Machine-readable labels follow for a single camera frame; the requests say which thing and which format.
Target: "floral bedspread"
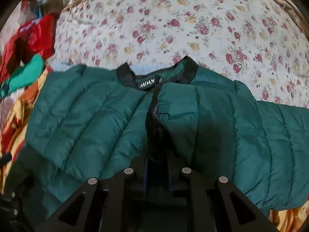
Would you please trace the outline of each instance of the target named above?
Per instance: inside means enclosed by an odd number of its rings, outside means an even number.
[[[257,100],[307,107],[308,40],[273,0],[88,0],[61,13],[54,58],[114,69],[189,55]]]

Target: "green puffer jacket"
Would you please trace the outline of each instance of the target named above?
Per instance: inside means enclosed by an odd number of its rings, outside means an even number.
[[[178,152],[191,167],[207,176],[232,178],[261,209],[305,202],[307,110],[258,102],[243,83],[200,67],[187,56],[146,76],[135,76],[127,64],[112,71],[78,65],[47,77],[30,116],[25,147],[7,178],[7,192],[26,177],[34,179],[23,205],[32,225],[50,216],[89,177],[111,177],[141,154],[146,148],[145,118],[152,86],[166,82],[183,86],[168,90],[169,98],[164,99],[171,103],[170,107],[162,104],[162,121],[166,119]],[[207,93],[200,98],[197,91],[203,88]],[[254,107],[259,104],[265,105],[258,108],[261,115],[283,108],[291,115],[280,122],[282,118],[271,114],[261,122]],[[172,119],[169,111],[174,111]]]
[[[158,119],[194,170],[226,176],[260,209],[306,201],[307,109],[175,83],[164,84],[157,100]]]

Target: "black metal bracket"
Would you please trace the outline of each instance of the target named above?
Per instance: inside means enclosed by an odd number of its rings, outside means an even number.
[[[168,189],[175,197],[187,198],[188,231],[214,231],[215,226],[224,232],[277,231],[226,177],[207,180],[188,167],[181,168],[183,162],[171,151],[167,158]],[[128,231],[128,211],[137,211],[127,205],[147,195],[152,163],[146,154],[133,159],[129,168],[112,178],[90,178],[36,232]]]

